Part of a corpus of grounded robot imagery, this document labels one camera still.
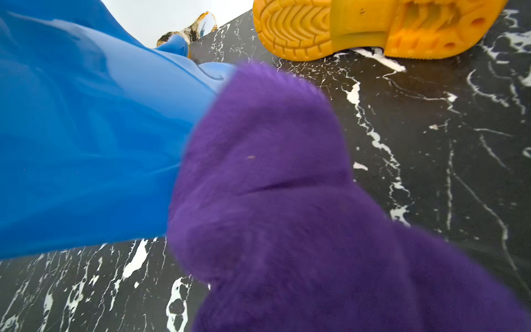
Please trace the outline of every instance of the yellow rubber boot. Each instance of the yellow rubber boot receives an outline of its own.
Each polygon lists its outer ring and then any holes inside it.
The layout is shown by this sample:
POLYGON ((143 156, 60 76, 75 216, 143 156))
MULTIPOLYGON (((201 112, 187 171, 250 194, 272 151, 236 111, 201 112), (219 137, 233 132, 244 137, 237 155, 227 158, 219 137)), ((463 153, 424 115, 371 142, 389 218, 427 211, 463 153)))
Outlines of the yellow rubber boot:
POLYGON ((378 46, 393 57, 441 59, 474 46, 507 0, 254 0, 264 46, 292 61, 378 46))

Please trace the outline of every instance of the purple fur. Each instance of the purple fur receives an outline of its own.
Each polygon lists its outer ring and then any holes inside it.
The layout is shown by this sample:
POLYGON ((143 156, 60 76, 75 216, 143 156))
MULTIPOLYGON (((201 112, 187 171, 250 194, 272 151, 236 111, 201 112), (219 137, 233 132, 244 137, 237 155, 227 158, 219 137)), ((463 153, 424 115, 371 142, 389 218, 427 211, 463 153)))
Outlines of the purple fur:
POLYGON ((240 68, 195 129, 168 241, 212 284, 194 331, 530 331, 527 312, 438 237, 352 181, 316 88, 240 68))

